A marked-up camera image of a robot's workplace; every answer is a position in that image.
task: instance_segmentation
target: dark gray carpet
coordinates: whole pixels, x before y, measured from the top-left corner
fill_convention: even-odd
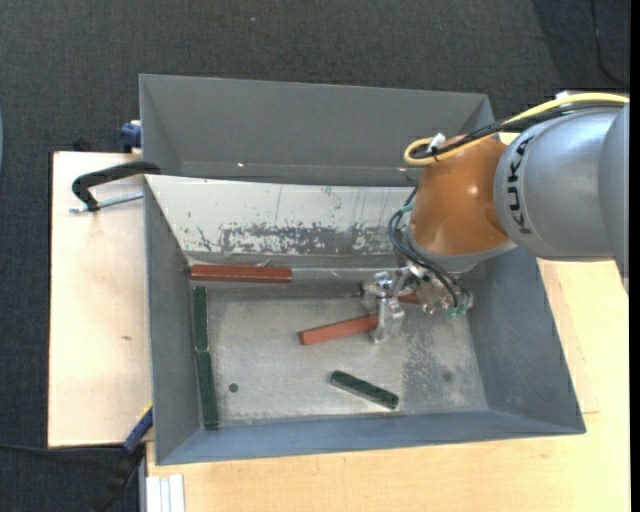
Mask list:
[[[629,81],[630,0],[597,0],[602,56]],[[497,117],[562,88],[616,87],[588,0],[2,0],[0,442],[46,446],[48,151],[120,150],[139,73],[487,93]],[[0,509],[82,511],[113,453],[0,449]],[[131,488],[114,510],[136,510]]]

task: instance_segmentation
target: wooden table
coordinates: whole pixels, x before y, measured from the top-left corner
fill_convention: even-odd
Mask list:
[[[54,160],[50,446],[121,442],[150,397],[141,205],[67,211],[75,176],[130,158]],[[189,512],[629,510],[628,296],[613,263],[539,263],[587,434],[180,466],[149,449],[147,473],[183,474]],[[96,321],[100,304],[119,320]]]

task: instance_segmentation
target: wooden stick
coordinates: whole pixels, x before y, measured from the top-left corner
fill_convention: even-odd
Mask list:
[[[342,338],[350,334],[365,332],[374,329],[378,325],[378,315],[366,315],[335,324],[323,325],[314,329],[307,329],[298,333],[302,345],[313,345],[322,341]]]
[[[194,281],[287,284],[291,269],[287,267],[251,267],[248,265],[193,265],[189,269]]]

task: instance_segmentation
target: gray metal box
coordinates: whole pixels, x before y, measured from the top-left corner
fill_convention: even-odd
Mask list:
[[[414,179],[398,170],[404,147],[487,124],[485,96],[184,77],[140,84],[145,159],[199,178],[145,183],[160,464],[584,432],[535,259],[520,250],[466,276],[475,295],[466,317],[406,306],[402,334],[378,345],[362,334],[307,347],[295,336],[363,314],[358,283],[395,265],[385,228]],[[201,416],[185,272],[193,262],[293,268],[288,285],[208,285],[215,430]],[[330,386],[338,369],[397,393],[398,409]]]

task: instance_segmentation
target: yellow cable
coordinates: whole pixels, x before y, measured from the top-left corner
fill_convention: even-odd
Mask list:
[[[507,119],[506,121],[503,122],[503,124],[511,123],[513,121],[519,121],[520,119],[525,119],[527,117],[532,117],[537,114],[540,114],[541,112],[546,112],[548,110],[551,110],[556,107],[560,107],[562,105],[572,105],[574,103],[583,103],[588,101],[592,101],[592,102],[605,101],[605,102],[624,104],[624,103],[629,103],[629,98],[627,98],[626,96],[620,96],[618,94],[609,94],[609,93],[602,93],[602,92],[585,92],[580,94],[573,94],[573,95],[565,96],[563,98],[557,98],[555,100],[547,101],[546,103],[542,103],[536,107],[525,110],[524,112]],[[460,146],[451,151],[447,151],[445,153],[437,155],[436,157],[429,156],[426,158],[412,158],[411,152],[418,146],[428,145],[431,142],[431,137],[427,139],[416,140],[411,144],[409,144],[409,146],[405,150],[404,161],[409,165],[416,165],[416,166],[432,164],[433,162],[450,158],[453,155],[460,153],[460,151],[463,151],[472,146],[475,146],[479,142],[482,142],[483,140],[488,139],[489,137],[493,137],[494,135],[495,134],[493,133],[489,135],[485,135],[484,137],[480,137],[479,139],[472,140],[467,144],[464,144],[463,146]],[[446,148],[446,142],[443,146],[441,146],[441,149],[445,149],[445,148]]]

